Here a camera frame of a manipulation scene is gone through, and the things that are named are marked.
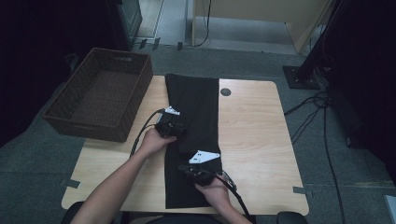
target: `black device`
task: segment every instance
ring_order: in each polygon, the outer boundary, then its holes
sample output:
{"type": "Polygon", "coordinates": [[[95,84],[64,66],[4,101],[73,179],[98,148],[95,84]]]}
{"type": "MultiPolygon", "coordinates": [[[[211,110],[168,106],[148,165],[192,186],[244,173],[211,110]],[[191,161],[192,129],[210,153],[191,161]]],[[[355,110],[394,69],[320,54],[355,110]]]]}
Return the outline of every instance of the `black device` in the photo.
{"type": "Polygon", "coordinates": [[[178,170],[186,175],[191,182],[201,187],[210,185],[217,175],[215,172],[202,170],[201,164],[179,165],[178,170]]]}
{"type": "Polygon", "coordinates": [[[180,112],[177,112],[172,106],[161,110],[161,115],[155,124],[155,129],[161,137],[181,136],[187,131],[183,124],[177,123],[177,116],[179,115],[180,112]]]}

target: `floor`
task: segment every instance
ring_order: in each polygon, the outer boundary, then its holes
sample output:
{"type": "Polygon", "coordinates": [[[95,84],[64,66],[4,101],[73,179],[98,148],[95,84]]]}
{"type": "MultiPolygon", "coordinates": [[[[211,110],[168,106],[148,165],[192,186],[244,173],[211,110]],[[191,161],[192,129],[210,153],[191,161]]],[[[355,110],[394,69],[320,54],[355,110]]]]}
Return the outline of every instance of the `floor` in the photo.
{"type": "MultiPolygon", "coordinates": [[[[278,34],[278,39],[263,35],[256,42],[252,39],[258,37],[252,34],[258,31],[246,30],[239,33],[240,39],[231,41],[232,35],[220,38],[215,36],[216,29],[212,28],[210,41],[205,45],[178,51],[174,48],[178,42],[189,45],[190,30],[186,26],[189,11],[186,13],[186,9],[189,9],[186,0],[163,0],[158,23],[154,22],[157,25],[148,28],[153,34],[148,40],[160,38],[160,46],[157,50],[136,48],[137,52],[150,55],[156,75],[173,73],[190,77],[274,81],[285,110],[316,93],[290,90],[288,87],[282,66],[301,64],[304,55],[298,55],[290,47],[291,42],[282,24],[261,23],[261,28],[272,28],[271,32],[278,34]],[[278,54],[260,53],[260,50],[278,54]]],[[[211,20],[210,24],[215,27],[215,23],[216,20],[211,20]]],[[[37,113],[26,132],[0,148],[0,223],[61,223],[64,217],[65,210],[61,207],[66,189],[64,183],[74,172],[85,139],[58,134],[42,119],[43,112],[52,100],[53,98],[37,113]]],[[[297,132],[304,119],[316,109],[314,104],[305,105],[287,116],[290,134],[297,132]]],[[[383,162],[367,150],[346,146],[344,129],[337,121],[335,111],[330,108],[327,119],[330,156],[326,154],[324,146],[322,113],[313,119],[299,142],[293,146],[304,187],[315,194],[314,198],[307,197],[310,207],[306,216],[308,223],[342,223],[329,158],[332,158],[347,224],[395,223],[395,218],[389,216],[384,195],[396,197],[396,188],[389,179],[383,162]]],[[[276,223],[276,219],[275,216],[259,216],[257,222],[270,224],[276,223]]]]}
{"type": "MultiPolygon", "coordinates": [[[[160,38],[160,44],[191,46],[192,1],[191,0],[140,0],[143,23],[138,39],[147,39],[153,43],[160,38]],[[142,35],[148,29],[149,22],[154,31],[152,35],[142,35]]],[[[196,44],[203,43],[206,35],[206,18],[198,18],[196,44]]],[[[302,54],[307,55],[315,45],[323,27],[319,26],[312,35],[310,44],[302,54]]],[[[234,49],[244,51],[262,51],[281,54],[298,54],[292,45],[288,30],[283,22],[243,21],[210,18],[209,35],[200,48],[234,49]]]]}

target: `wooden table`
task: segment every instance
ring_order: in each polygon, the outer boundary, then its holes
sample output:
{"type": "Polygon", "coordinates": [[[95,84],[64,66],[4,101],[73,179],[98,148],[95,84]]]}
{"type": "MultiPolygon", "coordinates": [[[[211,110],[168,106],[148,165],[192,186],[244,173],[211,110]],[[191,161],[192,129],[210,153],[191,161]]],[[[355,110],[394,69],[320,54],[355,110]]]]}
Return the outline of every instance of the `wooden table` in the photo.
{"type": "MultiPolygon", "coordinates": [[[[210,17],[285,22],[293,45],[300,53],[329,13],[331,3],[332,0],[216,0],[212,1],[210,17]]],[[[207,17],[209,0],[193,0],[192,7],[191,43],[194,46],[196,17],[207,17]]]]}
{"type": "MultiPolygon", "coordinates": [[[[219,86],[232,92],[230,96],[219,95],[223,169],[235,182],[250,214],[294,211],[306,215],[305,195],[293,193],[292,189],[303,184],[276,85],[269,81],[221,79],[219,86]]],[[[77,189],[67,188],[63,208],[85,201],[100,182],[128,160],[145,121],[162,107],[168,107],[164,77],[154,76],[126,143],[86,140],[71,177],[80,185],[77,189]]],[[[146,162],[121,210],[215,214],[211,207],[165,209],[164,152],[146,162]]],[[[242,213],[238,201],[232,194],[230,197],[242,213]]]]}

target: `light wood tabletop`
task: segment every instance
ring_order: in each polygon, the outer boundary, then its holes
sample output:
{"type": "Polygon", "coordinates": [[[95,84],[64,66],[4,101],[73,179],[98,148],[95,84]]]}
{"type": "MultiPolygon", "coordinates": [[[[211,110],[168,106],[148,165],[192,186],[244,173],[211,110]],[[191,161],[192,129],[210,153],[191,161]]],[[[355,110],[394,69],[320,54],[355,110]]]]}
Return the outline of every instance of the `light wood tabletop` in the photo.
{"type": "MultiPolygon", "coordinates": [[[[293,187],[302,188],[303,184],[275,83],[220,79],[219,89],[223,88],[231,95],[219,95],[221,160],[249,213],[294,211],[306,215],[309,208],[305,195],[293,192],[293,187]]],[[[66,189],[62,207],[85,201],[99,183],[127,161],[146,120],[154,111],[168,106],[164,77],[154,76],[125,143],[85,141],[71,177],[80,184],[77,189],[66,189]]],[[[216,214],[211,207],[165,208],[164,152],[148,159],[121,211],[216,214]]],[[[242,213],[231,193],[230,198],[242,213]]]]}

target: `left hand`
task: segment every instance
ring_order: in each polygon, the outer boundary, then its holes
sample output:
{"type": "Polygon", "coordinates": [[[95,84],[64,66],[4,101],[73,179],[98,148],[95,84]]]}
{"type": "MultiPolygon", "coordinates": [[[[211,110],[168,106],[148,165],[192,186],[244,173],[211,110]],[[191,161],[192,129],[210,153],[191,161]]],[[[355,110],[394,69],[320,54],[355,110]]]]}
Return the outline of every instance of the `left hand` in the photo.
{"type": "Polygon", "coordinates": [[[140,145],[138,151],[144,151],[150,156],[176,140],[177,138],[175,136],[166,136],[162,138],[155,128],[151,128],[146,131],[142,145],[140,145]]]}

